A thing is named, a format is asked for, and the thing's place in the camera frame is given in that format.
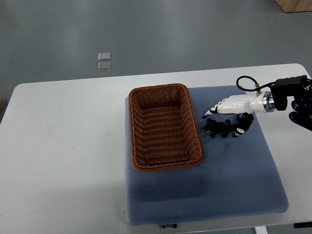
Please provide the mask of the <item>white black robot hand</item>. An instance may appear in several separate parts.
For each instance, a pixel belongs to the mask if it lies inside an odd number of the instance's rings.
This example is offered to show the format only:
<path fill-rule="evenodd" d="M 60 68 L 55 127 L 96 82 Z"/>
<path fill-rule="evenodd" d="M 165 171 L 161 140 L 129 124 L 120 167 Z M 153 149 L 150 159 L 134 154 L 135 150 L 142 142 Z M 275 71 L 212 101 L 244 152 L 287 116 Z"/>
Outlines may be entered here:
<path fill-rule="evenodd" d="M 231 115 L 236 114 L 238 127 L 233 133 L 233 138 L 245 134 L 250 128 L 254 116 L 253 112 L 270 113 L 275 110 L 275 104 L 270 92 L 252 95 L 233 95 L 222 99 L 210 108 L 202 118 L 205 119 L 213 114 Z"/>

